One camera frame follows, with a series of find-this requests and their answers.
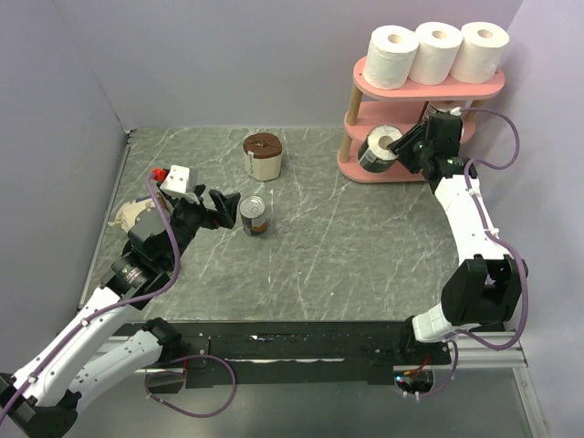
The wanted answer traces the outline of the black paper roll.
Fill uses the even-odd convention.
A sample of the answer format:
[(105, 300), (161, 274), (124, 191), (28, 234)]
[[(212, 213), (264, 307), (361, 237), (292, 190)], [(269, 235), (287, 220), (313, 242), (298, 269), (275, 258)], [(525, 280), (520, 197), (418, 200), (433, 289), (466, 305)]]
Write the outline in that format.
[(464, 134), (463, 114), (453, 116), (450, 109), (460, 106), (455, 101), (430, 102), (422, 117), (426, 141), (459, 141)]
[(392, 125), (374, 127), (358, 150), (358, 163), (366, 172), (381, 173), (390, 169), (397, 155), (390, 145), (402, 137), (402, 132)]

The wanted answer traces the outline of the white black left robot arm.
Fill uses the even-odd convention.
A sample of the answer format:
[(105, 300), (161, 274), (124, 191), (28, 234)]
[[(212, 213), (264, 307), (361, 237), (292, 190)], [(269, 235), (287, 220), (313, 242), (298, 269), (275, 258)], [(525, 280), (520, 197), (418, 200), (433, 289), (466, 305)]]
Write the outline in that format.
[(99, 359), (97, 350), (129, 319), (172, 287), (182, 254), (201, 228), (231, 229), (240, 193), (209, 192), (191, 203), (164, 194), (143, 207), (128, 242), (89, 301), (61, 333), (26, 366), (1, 376), (1, 416), (28, 437), (62, 437), (81, 411), (134, 371), (172, 366), (182, 351), (181, 334), (167, 321), (147, 321), (121, 348)]

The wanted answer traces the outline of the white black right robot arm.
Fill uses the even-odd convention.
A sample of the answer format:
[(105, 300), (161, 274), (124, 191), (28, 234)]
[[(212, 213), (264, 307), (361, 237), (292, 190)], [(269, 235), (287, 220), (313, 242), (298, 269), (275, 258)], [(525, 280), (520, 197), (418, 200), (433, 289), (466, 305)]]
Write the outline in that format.
[(394, 141), (390, 150), (408, 171), (419, 171), (447, 217), (459, 266), (437, 305), (410, 317), (399, 341), (412, 364), (431, 343), (463, 335), (495, 351), (513, 347), (527, 327), (528, 268), (491, 220), (476, 170), (460, 155), (465, 109), (435, 112)]

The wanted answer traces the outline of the white paper towel roll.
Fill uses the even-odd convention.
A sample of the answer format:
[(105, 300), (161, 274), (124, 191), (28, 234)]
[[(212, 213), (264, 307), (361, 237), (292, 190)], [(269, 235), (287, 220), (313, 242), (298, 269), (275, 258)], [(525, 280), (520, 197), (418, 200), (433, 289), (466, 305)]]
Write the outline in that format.
[(462, 45), (462, 32), (442, 22), (426, 22), (420, 24), (414, 34), (419, 46), (409, 79), (426, 86), (441, 84), (448, 77)]
[(418, 37), (402, 26), (372, 31), (363, 68), (364, 79), (377, 89), (398, 89), (406, 82), (419, 47)]
[(461, 27), (463, 42), (450, 70), (455, 80), (482, 84), (492, 79), (509, 44), (508, 33), (488, 22), (471, 22)]

